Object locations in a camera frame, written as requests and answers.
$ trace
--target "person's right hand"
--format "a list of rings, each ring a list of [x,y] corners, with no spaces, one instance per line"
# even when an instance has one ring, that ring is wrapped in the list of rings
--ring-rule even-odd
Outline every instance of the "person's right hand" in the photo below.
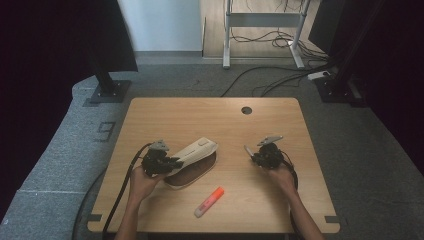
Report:
[[[276,169],[266,170],[271,179],[278,184],[283,193],[290,197],[292,194],[296,193],[296,187],[294,186],[294,179],[289,169],[281,164]]]

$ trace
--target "highlighter cap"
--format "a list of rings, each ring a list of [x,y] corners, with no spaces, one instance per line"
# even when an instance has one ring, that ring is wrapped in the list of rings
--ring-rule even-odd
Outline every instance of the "highlighter cap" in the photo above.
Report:
[[[222,187],[218,187],[213,193],[212,196],[216,199],[219,199],[224,194],[224,189]]]

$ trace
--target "wire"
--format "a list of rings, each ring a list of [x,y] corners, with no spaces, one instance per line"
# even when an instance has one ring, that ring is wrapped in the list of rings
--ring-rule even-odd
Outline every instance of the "wire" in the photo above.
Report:
[[[256,89],[258,89],[258,88],[265,88],[265,90],[263,90],[263,91],[262,91],[262,94],[260,95],[260,97],[263,97],[263,96],[265,96],[265,95],[268,93],[268,91],[272,90],[272,89],[267,90],[268,88],[272,88],[272,87],[273,87],[272,85],[274,85],[274,84],[277,84],[277,83],[278,83],[278,86],[281,86],[281,85],[283,85],[283,84],[285,84],[285,83],[287,83],[287,82],[291,82],[291,81],[297,80],[297,79],[301,78],[302,76],[303,76],[303,74],[297,74],[297,75],[295,74],[295,75],[292,75],[292,76],[291,76],[290,78],[288,78],[288,79],[280,78],[279,80],[277,80],[277,81],[275,81],[275,82],[273,82],[273,83],[271,83],[271,84],[269,84],[269,85],[260,86],[260,87],[255,87],[255,88],[252,90],[252,97],[254,97],[255,90],[256,90]],[[300,81],[298,81],[296,85],[284,85],[284,86],[285,86],[285,87],[299,87],[299,84],[300,84]]]
[[[266,153],[268,154],[269,157],[272,156],[272,157],[274,157],[277,160],[281,160],[281,163],[284,164],[284,166],[287,167],[287,169],[289,170],[290,174],[293,177],[294,187],[296,188],[296,191],[297,191],[298,190],[298,187],[299,187],[299,178],[297,176],[296,171],[294,170],[294,165],[293,165],[292,161],[290,160],[290,157],[289,157],[289,155],[287,153],[281,151],[280,149],[278,149],[278,151],[280,153],[284,154],[287,157],[287,160],[288,161],[284,160],[284,156],[283,155],[281,155],[281,157],[282,157],[282,159],[281,159],[280,156],[278,156],[277,154],[275,154],[272,151],[267,151]],[[294,221],[294,217],[293,217],[293,213],[292,213],[291,209],[290,209],[290,222],[291,222],[292,228],[293,228],[293,230],[294,230],[295,235],[297,236],[297,238],[303,240],[304,238],[302,236],[302,233],[299,231],[299,228],[297,227],[296,222]]]
[[[248,2],[248,0],[246,0],[246,6],[247,6],[247,8],[250,10],[250,12],[253,12],[253,11],[252,11],[252,9],[249,7],[249,2]]]
[[[277,12],[277,9],[278,9],[281,5],[283,5],[283,0],[281,0],[280,4],[278,4],[278,6],[275,8],[274,12]]]
[[[304,74],[294,74],[294,75],[289,76],[288,78],[280,78],[278,81],[273,82],[270,85],[268,85],[265,88],[265,90],[262,91],[262,94],[260,95],[260,97],[264,97],[266,94],[268,94],[269,92],[271,92],[273,89],[275,89],[275,88],[277,88],[279,86],[282,86],[286,82],[300,79],[302,77],[305,77],[305,76],[309,75],[310,73],[311,72],[304,73]],[[294,86],[294,87],[299,87],[299,84],[300,84],[300,80],[298,81],[297,86]]]
[[[286,7],[284,8],[284,12],[286,12],[286,9],[287,8],[291,9],[292,11],[296,11],[297,9],[299,9],[299,12],[301,12],[302,11],[302,8],[303,8],[304,2],[305,2],[305,0],[301,0],[299,6],[297,6],[296,8],[288,7],[287,6],[287,3],[286,3]]]
[[[286,5],[284,6],[284,11],[283,12],[286,12],[288,3],[289,3],[289,0],[286,0]]]
[[[261,97],[264,97],[266,94],[268,94],[269,92],[271,92],[271,91],[272,91],[272,90],[274,90],[275,88],[277,88],[277,87],[279,87],[279,86],[283,85],[283,84],[284,84],[284,83],[286,83],[287,81],[291,81],[291,80],[295,80],[295,79],[300,79],[300,78],[306,77],[307,75],[309,75],[309,74],[311,74],[311,73],[326,70],[326,69],[328,69],[328,68],[331,68],[331,67],[335,66],[337,63],[338,63],[338,62],[331,62],[331,63],[329,63],[329,64],[325,64],[325,65],[323,65],[323,66],[320,66],[320,67],[314,68],[313,70],[310,70],[309,72],[306,72],[306,73],[304,73],[304,74],[291,75],[291,76],[289,76],[288,78],[281,78],[281,79],[279,80],[280,82],[279,82],[278,84],[273,85],[273,86],[272,86],[272,85],[270,85],[269,89],[264,90],[264,91],[263,91],[263,93],[262,93],[262,95],[261,95]]]
[[[107,218],[107,220],[106,220],[105,226],[103,227],[103,231],[102,231],[102,239],[105,239],[105,237],[106,237],[106,232],[107,232],[107,229],[109,228],[110,221],[112,220],[113,214],[115,214],[116,208],[118,207],[119,202],[121,201],[122,195],[123,195],[123,194],[124,194],[124,192],[125,192],[125,188],[126,188],[126,186],[127,186],[128,180],[130,179],[130,175],[131,175],[131,172],[132,172],[132,170],[133,170],[133,168],[134,168],[134,164],[135,164],[135,163],[137,162],[137,160],[140,158],[140,155],[141,155],[141,153],[144,151],[144,149],[145,149],[146,147],[150,146],[150,145],[151,145],[151,143],[148,143],[148,144],[144,145],[144,146],[143,146],[143,147],[142,147],[142,148],[141,148],[141,149],[140,149],[140,150],[139,150],[139,151],[135,154],[135,156],[134,156],[133,160],[131,161],[130,166],[128,167],[128,170],[127,170],[127,174],[125,175],[124,182],[122,183],[121,190],[119,191],[118,197],[116,197],[116,200],[115,200],[115,203],[113,204],[112,210],[110,211],[109,216],[108,216],[108,218]]]
[[[105,169],[103,169],[101,172],[100,172],[100,174],[96,177],[96,179],[93,181],[93,183],[90,185],[90,187],[88,188],[88,190],[87,190],[87,192],[85,193],[85,195],[84,195],[84,198],[82,199],[82,201],[81,201],[81,205],[80,205],[80,207],[78,208],[78,212],[77,212],[77,216],[75,217],[75,220],[74,220],[74,226],[73,226],[73,228],[72,228],[72,238],[71,239],[76,239],[75,237],[76,237],[76,231],[77,231],[77,223],[79,222],[79,221],[81,221],[81,212],[82,212],[82,208],[83,208],[83,206],[85,205],[85,202],[87,201],[87,197],[88,197],[88,194],[91,192],[91,189],[94,187],[94,185],[97,183],[97,181],[100,179],[100,177],[106,172],[106,169],[107,168],[105,168]]]
[[[268,32],[260,37],[257,38],[247,38],[247,37],[243,37],[243,36],[234,36],[233,33],[233,29],[230,28],[231,31],[231,38],[234,39],[236,42],[239,43],[246,43],[246,42],[272,42],[272,46],[274,47],[278,47],[278,48],[287,48],[290,47],[290,45],[288,44],[288,41],[291,41],[293,39],[292,35],[289,35],[287,33],[281,32],[280,28],[278,28],[276,31],[271,31]],[[273,33],[276,33],[277,36],[273,39],[263,39]],[[284,45],[280,45],[278,42],[279,41],[284,41],[285,44]],[[303,55],[305,55],[308,58],[313,58],[313,59],[319,59],[319,60],[323,60],[323,61],[327,61],[328,57],[325,55],[324,52],[320,52],[320,51],[316,51],[313,49],[310,49],[306,46],[306,44],[299,40],[298,41],[298,46],[301,50],[301,52],[303,53]]]
[[[293,69],[293,68],[285,68],[285,67],[276,67],[276,66],[260,66],[260,67],[254,67],[251,69],[248,69],[244,72],[242,72],[241,74],[239,74],[237,76],[237,78],[231,83],[231,85],[227,88],[227,90],[225,90],[225,92],[220,96],[220,97],[224,97],[225,94],[227,94],[228,91],[230,91],[230,89],[234,86],[234,84],[246,73],[251,72],[253,70],[256,69],[281,69],[281,70],[289,70],[289,71],[308,71],[308,70],[304,70],[304,69]]]

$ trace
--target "tripod base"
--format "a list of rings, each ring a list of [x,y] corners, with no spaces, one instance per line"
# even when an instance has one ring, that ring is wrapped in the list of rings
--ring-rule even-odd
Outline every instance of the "tripod base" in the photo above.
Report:
[[[125,94],[128,91],[128,88],[131,85],[129,80],[114,80],[113,84],[115,85],[114,89],[110,93],[102,91],[100,85],[94,90],[91,98],[87,99],[89,104],[99,104],[99,103],[122,103],[124,101]]]
[[[331,77],[323,77],[314,80],[321,100],[325,103],[350,103],[353,107],[366,107],[366,103],[351,79],[345,90],[335,90],[336,81]]]

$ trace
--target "table top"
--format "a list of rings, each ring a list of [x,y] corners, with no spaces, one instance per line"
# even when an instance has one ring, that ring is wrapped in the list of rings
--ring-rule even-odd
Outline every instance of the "table top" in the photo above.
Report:
[[[244,107],[252,112],[246,114]],[[170,148],[168,156],[172,156],[206,137],[219,144],[215,166],[180,190],[160,182],[141,204],[138,231],[293,232],[287,200],[269,177],[252,164],[243,148],[247,145],[257,152],[257,143],[276,135],[284,137],[276,144],[295,166],[299,195],[306,209],[322,232],[338,232],[338,223],[325,220],[336,213],[300,105],[294,98],[133,99],[92,210],[92,214],[102,218],[89,222],[88,228],[102,231],[129,163],[143,145],[163,139]],[[201,218],[196,218],[194,210],[219,186],[225,190],[224,195]],[[129,185],[112,218],[110,232],[118,230],[128,190]]]

